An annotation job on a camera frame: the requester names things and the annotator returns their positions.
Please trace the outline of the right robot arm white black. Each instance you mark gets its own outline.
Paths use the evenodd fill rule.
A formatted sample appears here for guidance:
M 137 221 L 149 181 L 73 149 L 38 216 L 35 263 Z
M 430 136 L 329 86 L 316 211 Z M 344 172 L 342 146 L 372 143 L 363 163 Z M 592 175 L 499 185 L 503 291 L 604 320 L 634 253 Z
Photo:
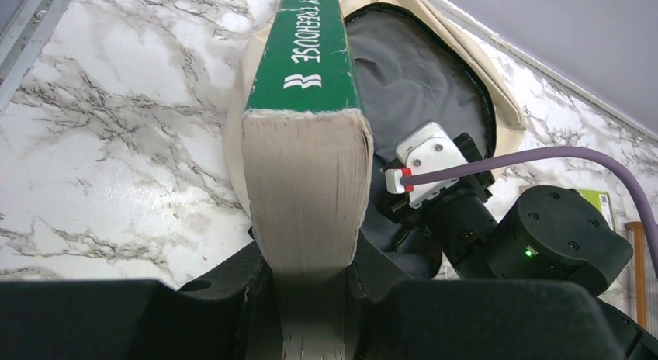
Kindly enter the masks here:
M 632 174 L 582 147 L 484 158 L 467 133 L 424 138 L 406 156 L 376 146 L 365 232 L 410 273 L 372 308 L 364 359 L 655 359 L 657 340 L 601 300 L 632 258 L 579 192 L 525 190 L 500 220 L 492 171 L 546 158 L 604 165 L 628 187 L 652 249 L 657 228 Z

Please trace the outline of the green illustrated book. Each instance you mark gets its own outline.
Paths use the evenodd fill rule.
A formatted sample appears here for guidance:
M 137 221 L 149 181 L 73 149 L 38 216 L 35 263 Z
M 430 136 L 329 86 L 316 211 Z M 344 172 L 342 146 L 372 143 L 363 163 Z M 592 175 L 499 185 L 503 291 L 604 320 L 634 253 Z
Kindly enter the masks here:
M 577 192 L 579 192 L 581 196 L 583 196 L 592 206 L 594 206 L 604 217 L 608 226 L 612 230 L 615 230 L 610 194 L 605 191 L 590 189 L 577 189 Z
M 339 0 L 281 1 L 241 123 L 283 356 L 344 359 L 345 271 L 369 200 L 372 134 Z

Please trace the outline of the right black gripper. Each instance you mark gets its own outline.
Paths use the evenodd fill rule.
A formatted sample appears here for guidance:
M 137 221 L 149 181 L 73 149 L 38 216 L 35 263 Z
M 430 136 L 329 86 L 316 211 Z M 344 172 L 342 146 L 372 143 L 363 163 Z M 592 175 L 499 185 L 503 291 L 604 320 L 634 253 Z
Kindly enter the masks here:
M 466 158 L 466 164 L 483 159 L 473 138 L 468 133 L 461 133 L 452 141 Z M 396 159 L 387 165 L 386 169 L 400 167 L 401 163 Z M 454 185 L 441 190 L 437 197 L 424 202 L 419 209 L 410 207 L 406 195 L 391 194 L 387 190 L 380 192 L 375 197 L 375 209 L 388 220 L 413 230 L 425 226 L 438 209 L 460 196 L 475 196 L 483 203 L 491 197 L 489 187 L 494 183 L 494 176 L 490 171 L 456 178 L 458 181 Z

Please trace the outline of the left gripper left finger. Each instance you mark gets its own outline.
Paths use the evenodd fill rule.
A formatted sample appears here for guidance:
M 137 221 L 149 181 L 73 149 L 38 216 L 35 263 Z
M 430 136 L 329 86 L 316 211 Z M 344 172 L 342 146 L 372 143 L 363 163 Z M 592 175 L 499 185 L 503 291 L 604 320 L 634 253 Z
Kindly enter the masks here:
M 1 284 L 3 359 L 277 359 L 272 277 L 250 243 L 173 289 L 158 280 Z

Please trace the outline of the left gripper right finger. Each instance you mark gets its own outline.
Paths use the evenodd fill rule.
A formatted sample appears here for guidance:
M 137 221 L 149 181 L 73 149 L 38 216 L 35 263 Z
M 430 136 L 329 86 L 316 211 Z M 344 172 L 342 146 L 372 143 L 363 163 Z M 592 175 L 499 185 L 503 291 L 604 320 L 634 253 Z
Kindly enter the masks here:
M 415 279 L 366 236 L 348 277 L 355 359 L 655 359 L 657 340 L 570 282 Z

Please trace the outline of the cream canvas backpack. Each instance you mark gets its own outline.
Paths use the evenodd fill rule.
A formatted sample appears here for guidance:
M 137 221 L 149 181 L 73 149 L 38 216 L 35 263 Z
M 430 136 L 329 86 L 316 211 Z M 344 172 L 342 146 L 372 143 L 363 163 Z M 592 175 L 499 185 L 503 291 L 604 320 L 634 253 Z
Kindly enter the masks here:
M 469 134 L 482 158 L 518 150 L 526 125 L 502 75 L 482 47 L 428 0 L 339 1 L 372 128 L 375 171 L 396 158 L 399 140 L 429 121 L 451 139 Z M 243 50 L 223 135 L 230 181 L 249 218 L 242 116 L 274 19 Z M 375 208 L 375 197 L 385 192 L 382 177 L 373 172 L 365 235 L 413 277 L 434 278 L 442 264 L 440 247 L 423 228 L 395 224 Z

